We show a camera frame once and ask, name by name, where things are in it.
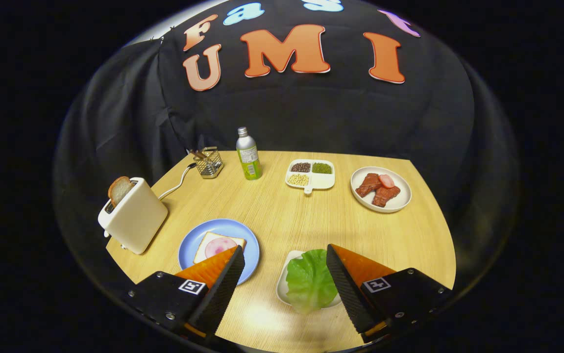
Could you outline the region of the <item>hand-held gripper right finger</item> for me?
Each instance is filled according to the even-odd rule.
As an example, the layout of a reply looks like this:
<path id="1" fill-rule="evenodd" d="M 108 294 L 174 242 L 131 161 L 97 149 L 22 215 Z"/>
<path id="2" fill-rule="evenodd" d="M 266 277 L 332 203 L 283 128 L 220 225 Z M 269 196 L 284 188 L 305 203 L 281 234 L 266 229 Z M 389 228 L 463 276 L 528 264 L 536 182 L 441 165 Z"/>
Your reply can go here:
<path id="1" fill-rule="evenodd" d="M 401 271 L 335 244 L 326 265 L 365 344 L 392 340 L 433 318 L 452 291 L 416 268 Z"/>

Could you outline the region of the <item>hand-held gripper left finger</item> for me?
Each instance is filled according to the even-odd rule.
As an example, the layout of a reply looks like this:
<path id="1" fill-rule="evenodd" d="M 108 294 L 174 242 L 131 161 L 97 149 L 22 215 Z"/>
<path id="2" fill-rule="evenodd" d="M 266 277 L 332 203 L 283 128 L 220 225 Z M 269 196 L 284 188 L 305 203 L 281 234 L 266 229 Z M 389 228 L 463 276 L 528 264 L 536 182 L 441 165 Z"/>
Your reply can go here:
<path id="1" fill-rule="evenodd" d="M 211 339 L 244 266 L 243 249 L 234 246 L 179 273 L 149 275 L 126 291 L 126 304 L 185 339 Z"/>

